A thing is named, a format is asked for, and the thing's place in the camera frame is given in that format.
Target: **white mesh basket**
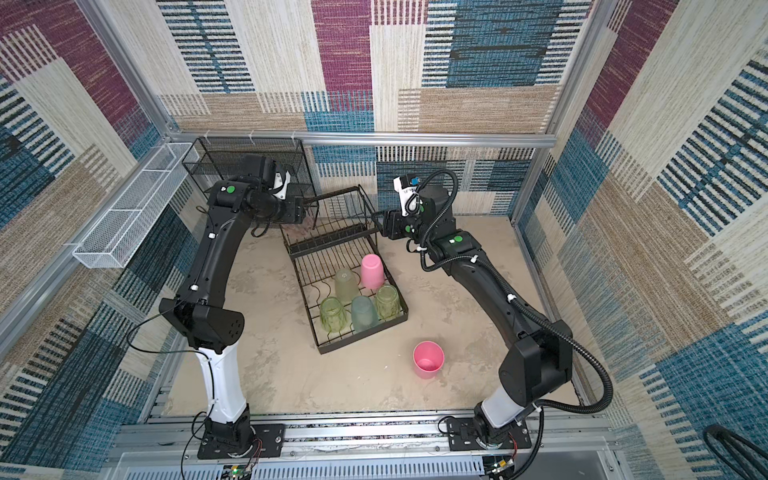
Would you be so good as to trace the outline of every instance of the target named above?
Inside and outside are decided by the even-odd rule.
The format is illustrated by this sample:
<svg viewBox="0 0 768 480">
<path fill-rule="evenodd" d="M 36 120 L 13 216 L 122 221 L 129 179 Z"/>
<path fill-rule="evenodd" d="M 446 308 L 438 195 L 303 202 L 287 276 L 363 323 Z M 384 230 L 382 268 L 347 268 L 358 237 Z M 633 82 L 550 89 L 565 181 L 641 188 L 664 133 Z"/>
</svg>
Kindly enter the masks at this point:
<svg viewBox="0 0 768 480">
<path fill-rule="evenodd" d="M 87 268 L 125 268 L 187 176 L 181 159 L 199 159 L 191 147 L 165 144 L 74 249 L 74 257 Z"/>
</svg>

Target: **wire basket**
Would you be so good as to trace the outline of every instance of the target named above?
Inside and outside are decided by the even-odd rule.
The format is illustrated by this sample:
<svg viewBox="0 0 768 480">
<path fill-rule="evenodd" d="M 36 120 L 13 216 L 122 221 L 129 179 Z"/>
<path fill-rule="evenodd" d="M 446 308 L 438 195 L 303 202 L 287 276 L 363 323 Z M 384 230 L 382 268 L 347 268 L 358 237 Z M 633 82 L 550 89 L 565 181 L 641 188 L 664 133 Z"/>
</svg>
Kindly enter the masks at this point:
<svg viewBox="0 0 768 480">
<path fill-rule="evenodd" d="M 373 327 L 357 332 L 351 321 L 340 332 L 328 333 L 320 322 L 320 304 L 335 296 L 333 277 L 342 268 L 360 277 L 360 264 L 365 255 L 379 255 L 376 226 L 371 220 L 373 209 L 359 185 L 305 200 L 312 214 L 302 225 L 280 225 L 283 242 L 296 271 L 301 294 L 310 320 L 312 335 L 320 353 L 328 353 L 357 340 L 403 323 L 408 319 L 408 305 L 395 279 L 384 265 L 385 284 L 398 290 L 400 311 L 389 320 L 379 320 Z M 376 292 L 359 286 L 360 295 L 373 297 Z M 347 319 L 350 304 L 344 306 Z"/>
<path fill-rule="evenodd" d="M 304 199 L 307 215 L 301 225 L 284 225 L 283 243 L 291 257 L 307 255 L 363 235 L 375 234 L 375 214 L 360 187 L 349 187 Z"/>
<path fill-rule="evenodd" d="M 182 164 L 204 194 L 219 180 L 245 174 L 242 162 L 246 154 L 258 154 L 275 160 L 291 174 L 287 194 L 315 197 L 309 164 L 300 140 L 289 138 L 200 137 L 192 144 L 196 155 L 184 158 Z"/>
</svg>

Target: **dish rack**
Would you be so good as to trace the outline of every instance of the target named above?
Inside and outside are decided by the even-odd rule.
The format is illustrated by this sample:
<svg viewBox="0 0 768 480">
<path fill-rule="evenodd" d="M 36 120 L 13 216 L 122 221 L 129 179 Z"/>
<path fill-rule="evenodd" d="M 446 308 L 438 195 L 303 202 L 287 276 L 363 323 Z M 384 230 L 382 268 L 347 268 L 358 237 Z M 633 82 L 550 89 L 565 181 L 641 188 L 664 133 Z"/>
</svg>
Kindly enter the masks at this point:
<svg viewBox="0 0 768 480">
<path fill-rule="evenodd" d="M 320 303 L 334 295 L 333 277 L 336 271 L 350 269 L 357 275 L 359 284 L 362 258 L 370 253 L 379 255 L 378 229 L 372 220 L 372 204 L 359 185 L 307 198 L 304 202 L 307 209 L 304 223 L 281 225 L 280 230 L 296 271 L 312 335 L 320 353 L 332 352 L 405 322 L 408 319 L 408 304 L 382 259 L 385 284 L 394 286 L 399 294 L 399 315 L 390 320 L 379 320 L 377 325 L 362 332 L 356 332 L 351 321 L 338 333 L 325 331 L 320 322 Z M 371 297 L 371 300 L 376 294 L 362 286 L 359 286 L 359 291 L 360 295 Z M 349 319 L 349 303 L 344 308 Z"/>
</svg>

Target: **stone-textured floor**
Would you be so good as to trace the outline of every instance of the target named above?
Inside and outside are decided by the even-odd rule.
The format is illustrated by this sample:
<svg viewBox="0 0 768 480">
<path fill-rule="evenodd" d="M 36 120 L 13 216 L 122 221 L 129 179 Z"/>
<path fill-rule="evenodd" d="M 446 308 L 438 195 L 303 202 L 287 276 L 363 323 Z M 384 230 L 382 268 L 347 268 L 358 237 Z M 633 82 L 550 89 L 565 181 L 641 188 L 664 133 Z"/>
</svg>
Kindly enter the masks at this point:
<svg viewBox="0 0 768 480">
<path fill-rule="evenodd" d="M 457 224 L 482 243 L 509 283 L 542 311 L 509 221 L 459 217 Z M 494 391 L 506 355 L 495 326 L 461 285 L 441 270 L 423 272 L 405 243 L 379 238 L 379 251 L 409 305 L 408 321 L 320 355 L 280 231 L 243 238 L 225 308 L 245 316 L 237 359 L 252 413 L 466 408 Z M 426 339 L 445 350 L 445 366 L 431 380 L 412 371 L 413 348 Z M 165 413 L 205 410 L 202 378 L 197 359 L 187 356 Z M 577 402 L 571 384 L 552 395 Z"/>
</svg>

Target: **pink plastic cup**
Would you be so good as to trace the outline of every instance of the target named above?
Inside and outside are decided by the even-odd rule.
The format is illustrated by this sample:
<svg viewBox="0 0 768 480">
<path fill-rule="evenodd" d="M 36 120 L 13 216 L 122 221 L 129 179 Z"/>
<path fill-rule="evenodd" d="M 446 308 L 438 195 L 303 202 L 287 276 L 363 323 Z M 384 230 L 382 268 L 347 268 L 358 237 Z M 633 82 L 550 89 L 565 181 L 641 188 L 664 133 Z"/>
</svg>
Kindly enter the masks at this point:
<svg viewBox="0 0 768 480">
<path fill-rule="evenodd" d="M 371 290 L 377 290 L 384 284 L 384 264 L 378 255 L 370 253 L 362 258 L 360 283 Z"/>
<path fill-rule="evenodd" d="M 445 354 L 440 345 L 434 342 L 421 342 L 413 349 L 413 363 L 416 375 L 423 379 L 435 378 L 445 363 Z"/>
</svg>

